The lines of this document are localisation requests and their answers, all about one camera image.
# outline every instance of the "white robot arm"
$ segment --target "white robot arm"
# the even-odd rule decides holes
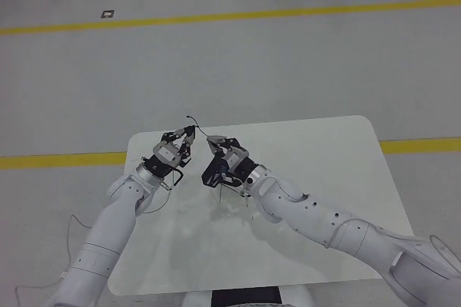
[[[253,162],[236,139],[209,136],[207,141],[214,159],[202,175],[204,185],[242,185],[267,220],[283,220],[308,239],[366,263],[410,307],[461,306],[461,267],[430,241],[398,236],[304,194],[294,182]]]
[[[110,186],[108,196],[113,203],[102,210],[68,274],[45,306],[97,305],[133,232],[135,217],[150,206],[159,186],[170,190],[181,180],[183,173],[177,167],[185,167],[191,159],[194,132],[195,126],[188,126],[164,134],[150,159],[143,157],[143,162],[132,173],[120,177]],[[184,135],[180,146],[173,143]],[[178,172],[180,177],[168,187],[164,178],[172,171]]]

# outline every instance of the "small object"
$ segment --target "small object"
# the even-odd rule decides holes
[[[113,18],[113,17],[114,17],[114,10],[102,11],[101,19]]]

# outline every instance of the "wire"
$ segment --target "wire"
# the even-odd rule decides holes
[[[344,220],[342,223],[340,223],[337,228],[335,229],[335,231],[333,232],[333,235],[331,236],[331,239],[330,241],[325,245],[325,247],[327,249],[330,248],[331,246],[331,243],[336,239],[337,237],[337,234],[338,234],[338,231],[340,231],[340,227],[343,226],[344,224],[348,223],[348,222],[351,222],[351,221],[354,221],[354,220],[358,220],[360,222],[364,222],[366,224],[368,224],[369,226],[372,226],[374,228],[377,228],[376,225],[372,224],[371,222],[367,222],[366,220],[362,220],[362,219],[357,219],[357,218],[352,218],[352,219],[348,219],[348,220]],[[396,236],[391,236],[387,233],[384,233],[384,235],[390,237],[390,238],[393,238],[393,239],[399,239],[399,240],[402,240],[402,241],[413,241],[412,239],[404,239],[404,238],[401,238],[401,237],[396,237]],[[459,269],[457,269],[448,259],[447,257],[445,257],[443,255],[443,253],[441,252],[441,250],[437,247],[437,245],[434,243],[434,239],[438,239],[444,248],[446,248],[447,250],[449,250],[451,252],[451,254],[459,261],[459,264],[461,265],[461,258],[459,258],[457,256],[457,254],[454,252],[454,250],[452,250],[444,241],[442,241],[442,239],[440,239],[438,236],[436,235],[430,235],[429,236],[429,241],[430,241],[430,244],[432,244],[432,247],[437,251],[437,253],[439,253],[439,255],[447,262],[447,264],[449,264],[458,274],[461,275],[461,271]]]
[[[186,118],[191,118],[194,123],[196,124],[196,128],[198,128],[198,130],[204,134],[205,137],[208,137],[208,134],[206,134],[205,132],[202,131],[202,129],[200,128],[200,125],[198,124],[197,120],[194,119],[194,117],[190,116],[190,115],[186,115]]]
[[[68,254],[68,265],[67,267],[64,269],[64,272],[68,272],[68,269],[70,269],[70,265],[71,265],[71,254],[70,254],[70,244],[69,244],[69,239],[70,239],[70,225],[71,225],[71,220],[72,219],[76,219],[77,222],[82,225],[83,227],[85,228],[92,228],[90,226],[86,226],[85,224],[83,224],[83,222],[81,222],[75,214],[72,214],[70,215],[70,220],[68,221],[68,228],[67,228],[67,254]],[[18,296],[18,290],[20,288],[23,288],[23,289],[46,289],[46,288],[50,288],[56,284],[58,284],[61,280],[63,279],[63,277],[60,277],[58,280],[56,280],[55,282],[52,282],[50,284],[47,284],[47,285],[44,285],[44,286],[27,286],[27,285],[19,285],[19,286],[16,286],[14,288],[14,294],[15,294],[15,300],[17,301],[17,306],[18,307],[21,307],[21,299],[19,298]]]
[[[172,187],[171,187],[171,189],[169,190],[169,192],[167,193],[167,199],[166,199],[166,201],[164,201],[164,203],[162,204],[162,206],[160,206],[160,207],[157,208],[156,210],[143,212],[142,214],[154,213],[154,212],[157,212],[158,210],[164,208],[164,206],[166,205],[166,203],[169,201],[169,198],[171,197],[173,188],[174,188],[174,172],[172,173]]]
[[[443,244],[443,247],[445,247],[447,250],[449,250],[451,252],[451,254],[453,254],[453,256],[459,261],[459,264],[461,265],[461,258],[459,258],[456,253],[444,242],[442,241],[442,239],[440,239],[438,236],[436,235],[430,235],[429,236],[429,240],[430,240],[430,243],[432,243],[432,246],[433,248],[439,253],[439,255],[444,259],[446,260],[447,264],[449,264],[456,272],[458,272],[460,275],[461,275],[461,271],[459,269],[456,268],[456,266],[454,266],[448,259],[447,257],[445,257],[443,255],[443,253],[440,251],[440,249],[436,246],[436,244],[433,242],[434,239],[438,239],[442,244]]]

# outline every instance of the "floor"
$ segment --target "floor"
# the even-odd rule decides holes
[[[0,1],[0,29],[380,4],[380,0]],[[461,137],[461,6],[0,35],[0,157],[126,150],[131,135],[361,114],[380,140]],[[461,152],[386,155],[418,236],[461,251]],[[56,279],[122,165],[0,170],[0,306]],[[76,250],[85,230],[74,226]],[[379,280],[308,285],[319,306],[402,306]],[[23,306],[54,289],[21,290]],[[183,294],[102,306],[179,306]]]

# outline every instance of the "table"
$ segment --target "table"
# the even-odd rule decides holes
[[[413,235],[371,123],[361,116],[206,127],[236,137],[250,157],[305,193],[338,203],[358,217]],[[149,157],[161,132],[135,134],[125,173]],[[272,224],[235,192],[211,189],[201,174],[212,159],[197,132],[193,160],[166,206],[137,218],[108,281],[115,295],[280,286],[379,278],[360,261],[325,249],[285,223]],[[167,198],[159,189],[149,210]]]

